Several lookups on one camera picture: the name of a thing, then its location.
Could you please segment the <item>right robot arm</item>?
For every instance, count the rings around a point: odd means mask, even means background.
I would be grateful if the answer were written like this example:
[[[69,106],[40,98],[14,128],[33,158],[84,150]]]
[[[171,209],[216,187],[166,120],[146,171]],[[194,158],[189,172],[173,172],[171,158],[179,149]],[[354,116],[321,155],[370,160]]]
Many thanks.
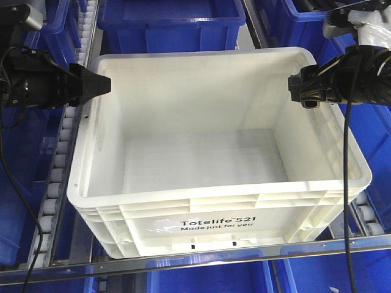
[[[324,34],[357,32],[358,43],[324,65],[309,65],[288,79],[291,99],[306,109],[320,103],[390,105],[390,6],[339,10],[327,16]]]

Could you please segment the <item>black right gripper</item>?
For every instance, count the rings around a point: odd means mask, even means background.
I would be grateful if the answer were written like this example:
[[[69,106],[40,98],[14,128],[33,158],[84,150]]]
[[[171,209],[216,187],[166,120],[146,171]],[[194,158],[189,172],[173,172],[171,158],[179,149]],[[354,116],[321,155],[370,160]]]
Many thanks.
[[[291,100],[305,109],[320,103],[390,105],[390,49],[349,46],[324,65],[308,65],[288,78]]]

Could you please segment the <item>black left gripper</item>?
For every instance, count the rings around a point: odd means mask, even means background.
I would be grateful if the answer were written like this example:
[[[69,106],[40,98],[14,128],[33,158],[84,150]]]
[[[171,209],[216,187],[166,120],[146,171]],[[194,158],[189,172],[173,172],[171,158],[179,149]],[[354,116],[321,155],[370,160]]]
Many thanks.
[[[1,106],[55,109],[76,107],[111,91],[111,79],[78,63],[63,67],[47,51],[1,51]]]

